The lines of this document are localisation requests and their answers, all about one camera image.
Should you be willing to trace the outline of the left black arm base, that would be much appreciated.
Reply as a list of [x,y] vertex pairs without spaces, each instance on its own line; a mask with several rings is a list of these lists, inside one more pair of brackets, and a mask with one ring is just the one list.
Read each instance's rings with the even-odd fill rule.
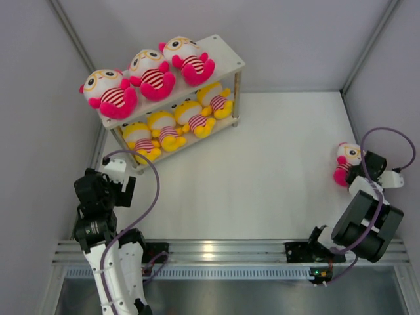
[[149,241],[142,256],[142,264],[147,264],[153,259],[155,263],[163,263],[167,258],[163,252],[169,252],[169,243],[162,241]]

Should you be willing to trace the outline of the yellow plush striped shirt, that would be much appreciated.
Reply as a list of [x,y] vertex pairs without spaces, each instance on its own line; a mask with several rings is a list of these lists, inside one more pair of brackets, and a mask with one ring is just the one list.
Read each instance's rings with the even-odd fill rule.
[[177,125],[173,114],[164,110],[151,113],[147,125],[152,136],[157,139],[166,152],[174,152],[187,143],[182,129]]

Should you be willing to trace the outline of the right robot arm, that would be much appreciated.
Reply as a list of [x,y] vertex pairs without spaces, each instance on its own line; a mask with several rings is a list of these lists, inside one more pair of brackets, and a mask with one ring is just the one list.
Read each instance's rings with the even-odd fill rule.
[[345,184],[352,200],[333,227],[331,239],[336,247],[330,248],[327,240],[319,238],[324,226],[315,227],[306,244],[307,255],[320,261],[351,251],[362,259],[377,262],[404,216],[383,193],[386,189],[403,187],[404,178],[397,169],[387,169],[384,157],[368,151],[363,162],[350,166]]

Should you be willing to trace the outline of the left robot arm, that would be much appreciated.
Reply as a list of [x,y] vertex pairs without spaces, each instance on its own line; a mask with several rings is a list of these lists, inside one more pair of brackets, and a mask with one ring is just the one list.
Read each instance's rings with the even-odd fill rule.
[[73,184],[79,199],[74,238],[93,273],[103,314],[152,313],[140,267],[148,246],[136,228],[117,232],[114,213],[115,207],[130,207],[135,182],[113,182],[88,168]]

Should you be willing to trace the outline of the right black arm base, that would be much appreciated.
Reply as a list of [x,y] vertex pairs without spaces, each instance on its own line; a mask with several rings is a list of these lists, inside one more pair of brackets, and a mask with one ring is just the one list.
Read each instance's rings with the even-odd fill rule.
[[285,254],[288,263],[345,263],[344,255],[336,255],[321,243],[309,244],[308,241],[291,241],[285,243]]

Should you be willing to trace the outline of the yellow plush with black eyes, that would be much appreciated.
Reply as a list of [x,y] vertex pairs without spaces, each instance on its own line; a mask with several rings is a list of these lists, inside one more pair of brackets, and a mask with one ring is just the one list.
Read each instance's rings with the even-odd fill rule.
[[204,108],[199,102],[186,100],[173,111],[175,121],[181,126],[184,133],[191,132],[198,138],[208,137],[216,119],[211,117],[210,107]]

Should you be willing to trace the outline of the pink plush with yellow glasses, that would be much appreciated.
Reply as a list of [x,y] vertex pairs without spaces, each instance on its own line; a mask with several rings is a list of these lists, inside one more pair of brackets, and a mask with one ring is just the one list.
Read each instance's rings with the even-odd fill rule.
[[166,43],[161,42],[158,48],[190,86],[205,83],[215,71],[215,61],[192,39],[174,37]]

